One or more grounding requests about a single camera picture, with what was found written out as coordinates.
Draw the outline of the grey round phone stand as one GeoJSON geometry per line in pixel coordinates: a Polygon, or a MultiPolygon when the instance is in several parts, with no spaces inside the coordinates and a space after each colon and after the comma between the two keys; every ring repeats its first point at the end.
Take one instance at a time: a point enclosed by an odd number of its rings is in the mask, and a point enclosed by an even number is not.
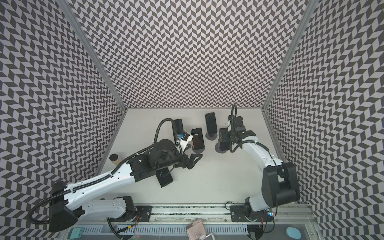
{"type": "Polygon", "coordinates": [[[219,143],[217,143],[216,145],[215,145],[215,151],[217,152],[217,153],[219,153],[219,154],[225,154],[227,151],[226,150],[221,150],[221,147],[220,147],[220,144],[219,143]]]}

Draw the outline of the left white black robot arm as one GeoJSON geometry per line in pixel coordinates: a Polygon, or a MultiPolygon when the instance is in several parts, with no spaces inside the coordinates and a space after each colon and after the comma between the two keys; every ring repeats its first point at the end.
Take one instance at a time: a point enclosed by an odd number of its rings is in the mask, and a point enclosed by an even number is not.
{"type": "Polygon", "coordinates": [[[190,133],[177,130],[175,120],[163,119],[157,126],[153,143],[124,158],[113,170],[77,183],[67,185],[59,181],[52,184],[51,196],[28,212],[29,223],[48,225],[49,232],[56,233],[87,217],[135,219],[138,211],[132,197],[123,196],[116,200],[97,198],[155,175],[168,183],[171,176],[169,167],[193,169],[203,155],[186,154],[192,140],[190,133]]]}

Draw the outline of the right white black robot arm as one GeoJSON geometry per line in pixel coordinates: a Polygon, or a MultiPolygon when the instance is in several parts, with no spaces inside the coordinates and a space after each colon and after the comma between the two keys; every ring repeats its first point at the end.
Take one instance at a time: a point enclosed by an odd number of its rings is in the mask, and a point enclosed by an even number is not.
{"type": "Polygon", "coordinates": [[[261,192],[245,199],[244,212],[249,221],[265,220],[273,217],[267,211],[296,202],[301,198],[295,166],[274,156],[268,147],[261,143],[256,134],[247,130],[243,117],[237,115],[237,106],[231,108],[228,126],[219,129],[218,149],[235,153],[242,149],[247,152],[262,174],[261,192]]]}

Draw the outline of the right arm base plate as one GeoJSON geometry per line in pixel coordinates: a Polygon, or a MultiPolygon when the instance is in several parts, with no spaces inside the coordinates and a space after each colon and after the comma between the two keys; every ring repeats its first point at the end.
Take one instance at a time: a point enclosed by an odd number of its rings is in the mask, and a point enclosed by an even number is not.
{"type": "Polygon", "coordinates": [[[253,211],[248,207],[244,207],[243,205],[235,206],[232,205],[229,207],[230,209],[230,217],[232,222],[240,223],[240,222],[270,222],[272,221],[274,214],[270,210],[261,210],[261,211],[253,211]]]}

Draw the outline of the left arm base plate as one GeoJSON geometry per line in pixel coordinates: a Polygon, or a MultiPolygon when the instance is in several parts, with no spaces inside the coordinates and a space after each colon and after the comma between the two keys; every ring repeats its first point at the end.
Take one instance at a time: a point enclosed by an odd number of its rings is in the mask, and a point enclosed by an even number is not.
{"type": "Polygon", "coordinates": [[[122,222],[149,222],[152,215],[153,207],[150,205],[136,206],[133,209],[128,209],[120,220],[122,222]]]}

